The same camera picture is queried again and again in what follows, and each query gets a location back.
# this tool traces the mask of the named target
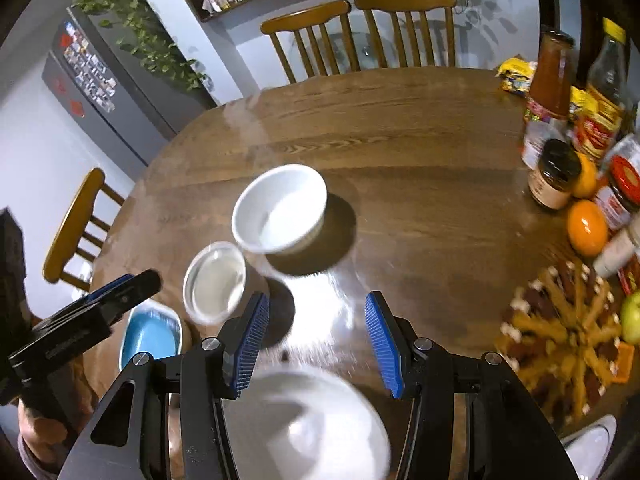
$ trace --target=gray refrigerator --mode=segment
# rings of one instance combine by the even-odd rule
[[[121,27],[67,9],[42,78],[101,150],[133,180],[190,121],[215,102],[204,88],[182,90],[151,74],[116,45]]]

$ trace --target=orange fruit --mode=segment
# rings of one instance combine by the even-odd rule
[[[582,169],[574,187],[574,196],[576,198],[590,198],[596,191],[598,168],[596,168],[595,162],[585,154],[578,153],[578,158],[580,158]]]
[[[566,219],[566,230],[576,252],[587,257],[600,254],[609,238],[607,221],[600,208],[590,200],[580,200],[572,206]]]

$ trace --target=chair backrest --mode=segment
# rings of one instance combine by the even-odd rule
[[[411,44],[411,53],[414,60],[414,66],[421,66],[420,51],[418,49],[418,39],[415,35],[414,20],[411,13],[418,12],[420,14],[420,33],[426,51],[427,63],[435,64],[433,59],[433,45],[431,43],[431,33],[429,32],[429,23],[427,22],[426,12],[431,9],[444,7],[445,24],[447,29],[447,58],[449,66],[456,65],[456,43],[453,37],[453,8],[456,6],[456,0],[355,0],[356,8],[364,10],[364,15],[369,27],[369,33],[373,40],[373,48],[378,58],[378,65],[386,68],[386,57],[382,49],[382,40],[376,26],[376,20],[373,17],[373,10],[382,10],[391,15],[391,22],[394,28],[394,43],[398,50],[400,66],[407,66],[406,54],[404,52],[404,42],[402,41],[402,33],[400,31],[400,23],[396,12],[404,12],[406,20],[406,30]]]
[[[268,34],[273,41],[273,46],[276,49],[276,53],[280,58],[280,62],[289,78],[290,83],[295,83],[296,78],[293,75],[289,61],[284,54],[280,40],[278,39],[277,32],[293,32],[298,44],[298,50],[300,56],[302,56],[302,63],[305,65],[306,74],[309,77],[313,77],[314,73],[311,60],[306,52],[305,44],[302,41],[300,30],[306,29],[306,33],[309,37],[309,43],[311,44],[311,50],[314,52],[316,58],[316,65],[320,71],[320,75],[327,75],[326,66],[324,60],[322,60],[322,54],[318,47],[318,41],[314,34],[313,26],[320,28],[320,34],[322,35],[322,43],[326,50],[326,55],[329,59],[329,67],[333,75],[340,73],[338,70],[338,63],[335,60],[334,50],[329,41],[329,35],[327,34],[324,24],[332,18],[340,16],[340,25],[342,26],[342,40],[344,41],[344,47],[349,57],[349,65],[352,72],[360,70],[360,64],[358,63],[358,57],[356,56],[356,47],[353,44],[353,35],[351,33],[351,25],[349,23],[348,13],[351,12],[351,4],[346,0],[337,0],[335,2],[329,2],[327,4],[318,5],[317,7],[311,7],[310,9],[300,10],[292,14],[286,14],[285,16],[279,16],[271,20],[267,20],[260,26],[260,30],[263,34]]]
[[[62,221],[44,261],[42,273],[44,279],[49,283],[57,283],[59,280],[63,280],[89,292],[89,283],[65,272],[65,266],[74,254],[78,254],[89,262],[95,260],[93,254],[78,246],[82,238],[99,249],[102,248],[100,238],[93,236],[86,230],[89,222],[105,232],[108,232],[111,228],[106,222],[94,216],[94,203],[99,191],[102,191],[118,205],[124,204],[123,197],[104,183],[104,172],[99,168],[93,168],[84,178],[84,182],[78,189],[71,206],[69,206],[65,219]]]

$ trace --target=table top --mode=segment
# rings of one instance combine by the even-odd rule
[[[246,255],[271,290],[257,366],[287,358],[347,378],[380,413],[397,465],[409,405],[384,390],[364,324],[366,294],[381,290],[418,336],[477,357],[493,348],[514,288],[570,254],[564,216],[528,194],[522,110],[494,73],[443,67],[316,77],[210,110],[136,184],[95,261],[92,287],[154,268],[164,280],[156,299],[186,318],[184,273],[207,244],[234,241],[230,218],[242,190],[281,164],[315,168],[329,192],[318,238],[297,256]],[[99,396],[117,376],[124,324],[85,355]],[[208,336],[219,327],[196,329]],[[638,368],[582,426],[619,413],[638,389]]]

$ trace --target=silver screw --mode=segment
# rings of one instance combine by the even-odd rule
[[[484,356],[484,360],[493,366],[497,366],[502,362],[502,358],[495,352],[489,352]]]
[[[139,352],[133,356],[133,364],[136,366],[146,365],[149,362],[149,354],[146,352]]]
[[[215,337],[207,337],[200,346],[203,350],[215,350],[220,346],[220,341]]]
[[[433,341],[425,337],[419,337],[414,341],[414,346],[418,350],[426,352],[427,350],[431,350],[431,348],[433,347]]]

